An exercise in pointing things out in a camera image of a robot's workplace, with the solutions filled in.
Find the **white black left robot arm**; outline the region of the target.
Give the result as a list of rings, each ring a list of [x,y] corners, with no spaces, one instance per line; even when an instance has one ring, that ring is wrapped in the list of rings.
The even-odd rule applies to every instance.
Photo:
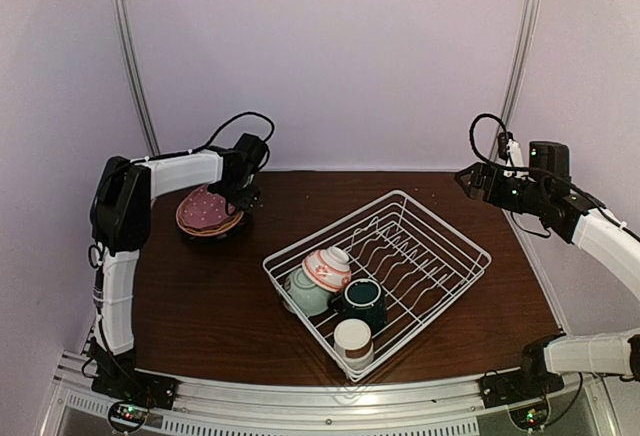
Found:
[[[230,149],[201,146],[107,161],[90,210],[94,243],[89,260],[96,270],[97,317],[91,356],[98,364],[98,379],[121,399],[133,400],[144,389],[143,377],[135,371],[131,313],[133,278],[151,233],[153,202],[191,188],[186,209],[176,213],[181,231],[197,239],[223,239],[247,223],[260,196],[253,177],[269,155],[265,140],[243,134]]]

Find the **black rimmed white plate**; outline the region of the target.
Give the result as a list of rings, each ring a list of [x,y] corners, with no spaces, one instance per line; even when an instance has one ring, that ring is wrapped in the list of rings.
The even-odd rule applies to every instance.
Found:
[[[248,229],[253,224],[253,222],[254,218],[251,215],[244,215],[234,224],[229,223],[227,226],[222,226],[221,230],[193,232],[178,227],[178,232],[180,236],[185,240],[195,242],[219,242],[229,238],[233,238],[236,235],[242,233],[245,229]]]

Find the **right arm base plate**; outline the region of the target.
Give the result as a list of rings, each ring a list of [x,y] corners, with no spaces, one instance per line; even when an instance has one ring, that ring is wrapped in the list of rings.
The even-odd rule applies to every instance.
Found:
[[[486,409],[541,399],[564,388],[563,378],[547,373],[541,378],[528,378],[520,369],[485,374],[479,389]]]

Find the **yellow dotted plate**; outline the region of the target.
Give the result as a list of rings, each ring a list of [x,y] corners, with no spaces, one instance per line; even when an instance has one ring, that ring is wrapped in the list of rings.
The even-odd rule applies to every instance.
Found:
[[[204,229],[196,229],[194,227],[186,225],[180,218],[177,219],[178,228],[186,233],[189,236],[194,237],[217,237],[223,234],[229,233],[232,229],[238,227],[244,217],[244,214],[240,214],[239,216],[230,218],[223,222],[222,224],[204,228]]]

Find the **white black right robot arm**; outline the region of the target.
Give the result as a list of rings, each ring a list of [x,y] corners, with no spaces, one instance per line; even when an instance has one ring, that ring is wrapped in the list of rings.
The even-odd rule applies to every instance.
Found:
[[[639,292],[639,238],[601,202],[572,184],[570,152],[556,142],[533,141],[529,164],[509,140],[503,164],[478,161],[457,172],[455,181],[470,199],[537,217],[563,241],[592,256],[633,294]],[[639,331],[592,336],[557,335],[525,347],[512,386],[530,398],[552,378],[581,372],[639,378]]]

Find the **pink white floral bowl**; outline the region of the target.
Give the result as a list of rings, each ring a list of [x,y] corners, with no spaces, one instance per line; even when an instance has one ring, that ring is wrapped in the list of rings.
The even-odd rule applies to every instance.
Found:
[[[302,262],[307,277],[322,289],[342,291],[352,279],[349,255],[337,246],[311,252]]]

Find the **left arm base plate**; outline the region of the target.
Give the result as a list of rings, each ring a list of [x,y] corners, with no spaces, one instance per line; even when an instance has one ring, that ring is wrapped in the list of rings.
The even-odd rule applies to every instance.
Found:
[[[91,389],[96,393],[148,409],[171,410],[177,388],[178,380],[175,378],[137,370],[125,374],[118,369],[108,373],[99,368],[91,383]]]

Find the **dark green mug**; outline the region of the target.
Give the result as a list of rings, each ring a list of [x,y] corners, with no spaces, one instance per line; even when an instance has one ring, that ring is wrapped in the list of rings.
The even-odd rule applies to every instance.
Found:
[[[364,321],[373,333],[387,325],[387,305],[382,286],[372,279],[351,281],[338,295],[329,300],[328,306],[343,319]]]

